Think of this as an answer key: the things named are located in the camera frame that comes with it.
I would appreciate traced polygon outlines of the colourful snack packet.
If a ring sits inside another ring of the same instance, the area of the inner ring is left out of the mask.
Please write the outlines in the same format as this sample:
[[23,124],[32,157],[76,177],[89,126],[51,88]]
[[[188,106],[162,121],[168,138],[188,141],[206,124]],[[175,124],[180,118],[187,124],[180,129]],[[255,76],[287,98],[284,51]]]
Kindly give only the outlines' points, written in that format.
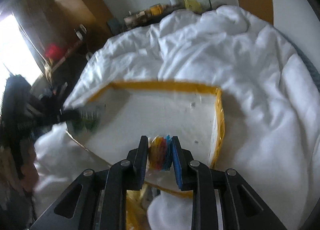
[[149,168],[155,171],[169,171],[172,165],[172,137],[170,135],[149,138]]

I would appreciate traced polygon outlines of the yellow taped white box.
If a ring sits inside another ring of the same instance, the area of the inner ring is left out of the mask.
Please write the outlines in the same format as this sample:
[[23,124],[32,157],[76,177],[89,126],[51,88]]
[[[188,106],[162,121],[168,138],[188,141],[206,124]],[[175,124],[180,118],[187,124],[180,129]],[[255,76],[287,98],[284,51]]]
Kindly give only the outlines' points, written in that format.
[[222,90],[181,81],[112,82],[84,106],[105,104],[106,111],[93,132],[67,130],[71,138],[115,164],[138,146],[141,136],[178,136],[181,146],[210,168],[216,165],[225,118]]

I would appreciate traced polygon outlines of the green printed packet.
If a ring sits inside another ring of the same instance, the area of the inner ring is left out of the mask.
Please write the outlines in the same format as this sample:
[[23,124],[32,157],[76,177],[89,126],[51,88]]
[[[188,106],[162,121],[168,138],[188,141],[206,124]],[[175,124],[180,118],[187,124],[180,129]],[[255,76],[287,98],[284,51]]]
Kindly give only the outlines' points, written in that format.
[[100,124],[100,120],[106,111],[105,104],[90,104],[75,109],[79,117],[68,123],[68,128],[75,134],[82,131],[93,132]]

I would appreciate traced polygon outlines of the red bag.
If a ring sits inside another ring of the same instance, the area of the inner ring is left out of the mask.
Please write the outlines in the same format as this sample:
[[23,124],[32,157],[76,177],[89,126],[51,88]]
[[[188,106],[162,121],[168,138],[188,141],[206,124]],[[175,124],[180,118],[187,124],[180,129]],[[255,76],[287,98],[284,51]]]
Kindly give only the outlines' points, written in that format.
[[65,48],[61,48],[55,43],[48,45],[48,47],[45,50],[46,58],[51,59],[53,61],[60,60],[65,55],[65,53]]

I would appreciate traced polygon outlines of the white duvet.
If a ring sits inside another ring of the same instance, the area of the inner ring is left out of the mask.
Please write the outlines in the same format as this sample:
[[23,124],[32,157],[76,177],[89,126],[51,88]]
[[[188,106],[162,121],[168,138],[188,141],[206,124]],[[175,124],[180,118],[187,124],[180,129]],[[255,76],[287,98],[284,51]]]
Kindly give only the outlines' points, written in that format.
[[287,229],[319,198],[319,91],[293,45],[242,8],[179,10],[109,39],[64,106],[103,110],[93,130],[60,124],[36,142],[37,215],[143,135],[178,136],[205,165],[234,168]]

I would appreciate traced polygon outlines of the wooden wardrobe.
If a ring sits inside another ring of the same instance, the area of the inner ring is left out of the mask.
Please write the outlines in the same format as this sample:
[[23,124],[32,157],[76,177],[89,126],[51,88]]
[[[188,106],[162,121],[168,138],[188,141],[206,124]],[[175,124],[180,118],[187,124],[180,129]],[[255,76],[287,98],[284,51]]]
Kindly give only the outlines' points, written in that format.
[[113,15],[103,0],[19,0],[14,13],[39,50],[75,42],[73,31],[80,25],[87,29],[92,51],[112,37],[107,23]]

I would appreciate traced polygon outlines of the cluttered side table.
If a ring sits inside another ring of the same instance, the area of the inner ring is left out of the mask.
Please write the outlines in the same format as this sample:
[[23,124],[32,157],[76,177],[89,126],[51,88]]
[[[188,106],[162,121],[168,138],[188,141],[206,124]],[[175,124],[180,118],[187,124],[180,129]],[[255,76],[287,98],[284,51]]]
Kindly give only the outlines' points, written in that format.
[[183,5],[171,6],[169,4],[161,4],[163,13],[159,16],[152,16],[150,8],[139,12],[129,12],[129,15],[123,18],[121,22],[117,18],[112,18],[106,22],[113,36],[119,35],[122,32],[159,23],[164,17],[170,15],[177,10],[184,10]]

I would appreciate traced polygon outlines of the yellow container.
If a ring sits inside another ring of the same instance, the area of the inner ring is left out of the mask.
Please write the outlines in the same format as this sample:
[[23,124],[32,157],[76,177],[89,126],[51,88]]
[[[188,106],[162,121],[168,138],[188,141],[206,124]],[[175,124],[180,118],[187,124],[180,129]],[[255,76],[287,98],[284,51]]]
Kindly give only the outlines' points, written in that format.
[[163,7],[161,4],[150,7],[150,13],[152,16],[159,16],[163,13]]

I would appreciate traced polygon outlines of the yellow plastic bag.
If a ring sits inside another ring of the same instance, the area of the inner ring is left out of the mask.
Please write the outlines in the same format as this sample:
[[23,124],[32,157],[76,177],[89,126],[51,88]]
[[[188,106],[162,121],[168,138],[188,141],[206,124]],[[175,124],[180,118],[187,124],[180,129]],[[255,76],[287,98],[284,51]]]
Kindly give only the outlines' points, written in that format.
[[184,7],[186,10],[192,11],[194,13],[201,13],[202,12],[202,5],[197,0],[183,0]]

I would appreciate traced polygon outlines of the grey mattress edge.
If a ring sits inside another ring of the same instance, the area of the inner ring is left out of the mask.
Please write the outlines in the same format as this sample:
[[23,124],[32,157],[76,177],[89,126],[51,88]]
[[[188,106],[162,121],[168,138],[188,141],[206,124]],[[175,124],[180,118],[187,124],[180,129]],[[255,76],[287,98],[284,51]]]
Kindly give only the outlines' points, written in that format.
[[288,36],[286,36],[284,33],[280,32],[281,35],[289,41],[297,51],[298,55],[302,59],[304,65],[306,66],[307,70],[310,73],[310,76],[313,80],[313,83],[316,85],[317,90],[320,91],[320,74],[317,70],[317,68],[313,65],[313,63],[309,60],[309,58],[306,56],[306,54],[303,53],[303,51],[293,42],[291,39],[289,39]]

